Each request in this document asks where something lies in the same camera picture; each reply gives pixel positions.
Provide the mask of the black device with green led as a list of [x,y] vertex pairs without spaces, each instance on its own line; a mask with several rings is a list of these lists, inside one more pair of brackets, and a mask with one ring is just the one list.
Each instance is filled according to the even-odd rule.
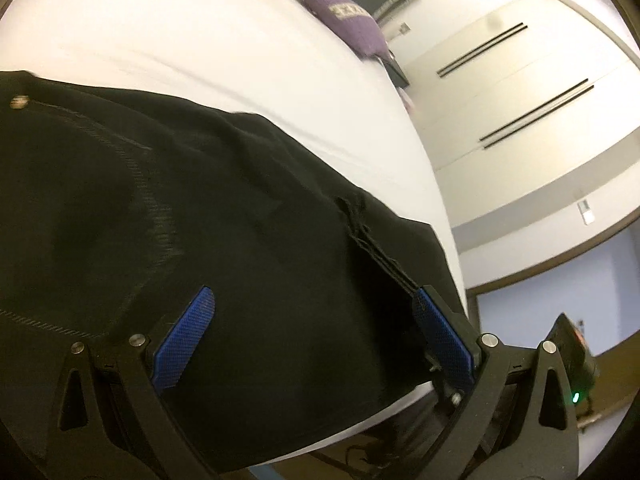
[[559,351],[570,384],[570,400],[577,406],[588,398],[599,375],[597,360],[584,334],[565,313],[561,313],[544,342],[554,344]]

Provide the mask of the black denim pants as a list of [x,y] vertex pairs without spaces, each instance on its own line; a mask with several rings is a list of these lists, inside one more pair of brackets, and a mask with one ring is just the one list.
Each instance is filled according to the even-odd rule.
[[268,119],[2,74],[1,422],[43,474],[76,341],[149,333],[209,288],[213,321],[162,400],[219,474],[427,382],[423,286],[461,311],[434,230]]

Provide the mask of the purple cushion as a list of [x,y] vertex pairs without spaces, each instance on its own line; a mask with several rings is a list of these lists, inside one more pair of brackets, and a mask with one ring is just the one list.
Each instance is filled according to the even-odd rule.
[[392,58],[378,23],[356,2],[303,0],[303,4],[360,58],[382,58],[386,61]]

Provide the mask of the white wardrobe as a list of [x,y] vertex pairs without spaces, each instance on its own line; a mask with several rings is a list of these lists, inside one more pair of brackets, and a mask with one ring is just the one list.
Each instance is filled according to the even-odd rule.
[[608,0],[418,0],[392,43],[459,252],[639,160],[639,52]]

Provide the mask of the white wall switch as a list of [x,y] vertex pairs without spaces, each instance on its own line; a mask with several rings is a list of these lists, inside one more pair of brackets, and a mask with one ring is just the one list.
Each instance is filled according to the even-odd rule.
[[580,216],[582,217],[582,221],[585,223],[586,226],[589,226],[591,223],[594,222],[594,220],[596,220],[596,217],[594,216],[594,213],[588,203],[588,200],[580,200],[577,203],[577,206],[580,212]]

